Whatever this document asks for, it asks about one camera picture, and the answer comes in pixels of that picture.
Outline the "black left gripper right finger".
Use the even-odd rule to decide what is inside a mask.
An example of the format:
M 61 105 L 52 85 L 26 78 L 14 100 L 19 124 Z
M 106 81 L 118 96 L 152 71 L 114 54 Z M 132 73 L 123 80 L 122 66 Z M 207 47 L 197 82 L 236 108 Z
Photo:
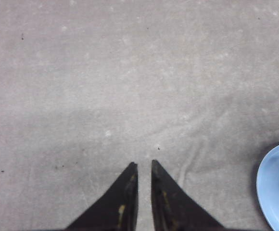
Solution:
M 156 231 L 224 228 L 180 188 L 157 160 L 152 160 L 151 180 L 151 204 Z

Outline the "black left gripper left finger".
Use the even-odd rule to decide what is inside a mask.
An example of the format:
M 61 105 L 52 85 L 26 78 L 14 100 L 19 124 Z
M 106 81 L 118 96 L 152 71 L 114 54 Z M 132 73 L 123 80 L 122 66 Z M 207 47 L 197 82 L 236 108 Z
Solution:
M 131 162 L 109 189 L 67 231 L 134 231 L 138 216 L 138 166 Z

